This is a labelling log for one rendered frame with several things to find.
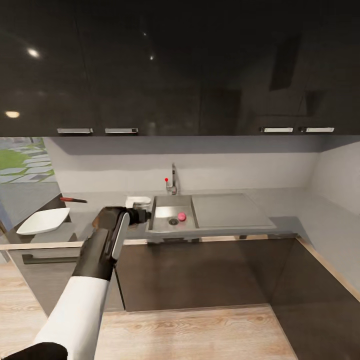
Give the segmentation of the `cutting board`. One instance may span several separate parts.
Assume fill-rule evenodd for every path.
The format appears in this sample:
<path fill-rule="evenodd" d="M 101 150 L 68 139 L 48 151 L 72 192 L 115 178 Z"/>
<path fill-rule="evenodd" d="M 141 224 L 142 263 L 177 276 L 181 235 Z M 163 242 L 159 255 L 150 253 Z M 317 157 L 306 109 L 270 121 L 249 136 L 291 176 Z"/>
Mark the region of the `cutting board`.
<path fill-rule="evenodd" d="M 142 209 L 142 207 L 141 207 L 141 206 L 136 206 L 135 209 L 136 209 L 136 210 L 140 210 L 140 209 Z M 104 210 L 105 210 L 105 208 L 103 208 L 103 209 L 100 211 L 100 213 L 97 215 L 97 217 L 96 217 L 96 218 L 94 219 L 94 221 L 91 223 L 93 227 L 96 227 L 96 228 L 98 227 L 99 216 L 100 216 L 100 214 L 101 214 Z"/>

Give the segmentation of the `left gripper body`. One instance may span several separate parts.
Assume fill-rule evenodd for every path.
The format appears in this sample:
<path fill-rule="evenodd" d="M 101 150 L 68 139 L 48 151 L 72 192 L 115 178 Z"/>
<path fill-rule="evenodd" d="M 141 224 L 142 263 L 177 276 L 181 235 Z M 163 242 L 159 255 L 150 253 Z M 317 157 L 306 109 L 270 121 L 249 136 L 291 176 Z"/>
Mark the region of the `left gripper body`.
<path fill-rule="evenodd" d="M 133 216 L 133 221 L 129 222 L 129 225 L 135 225 L 138 223 L 146 223 L 147 221 L 147 210 L 146 209 L 133 209 L 133 208 L 129 208 L 129 210 L 132 212 L 132 216 Z"/>

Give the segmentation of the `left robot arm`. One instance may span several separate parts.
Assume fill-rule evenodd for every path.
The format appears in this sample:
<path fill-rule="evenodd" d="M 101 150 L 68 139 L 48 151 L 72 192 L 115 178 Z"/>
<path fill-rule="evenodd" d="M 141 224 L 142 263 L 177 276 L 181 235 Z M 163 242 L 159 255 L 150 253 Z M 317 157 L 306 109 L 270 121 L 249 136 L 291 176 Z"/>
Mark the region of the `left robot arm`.
<path fill-rule="evenodd" d="M 113 267 L 129 226 L 146 223 L 152 214 L 135 205 L 147 197 L 128 197 L 125 207 L 106 206 L 98 227 L 80 249 L 80 259 L 61 298 L 32 346 L 2 360 L 93 360 Z"/>

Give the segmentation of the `vidalia onion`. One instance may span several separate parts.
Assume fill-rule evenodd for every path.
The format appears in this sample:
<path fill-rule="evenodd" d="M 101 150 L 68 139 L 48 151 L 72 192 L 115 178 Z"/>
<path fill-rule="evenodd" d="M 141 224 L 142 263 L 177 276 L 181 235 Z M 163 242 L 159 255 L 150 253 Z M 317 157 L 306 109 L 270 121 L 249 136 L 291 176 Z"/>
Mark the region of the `vidalia onion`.
<path fill-rule="evenodd" d="M 186 214 L 184 213 L 184 212 L 181 212 L 181 213 L 178 213 L 178 219 L 180 220 L 180 221 L 186 221 L 187 219 L 186 219 Z"/>

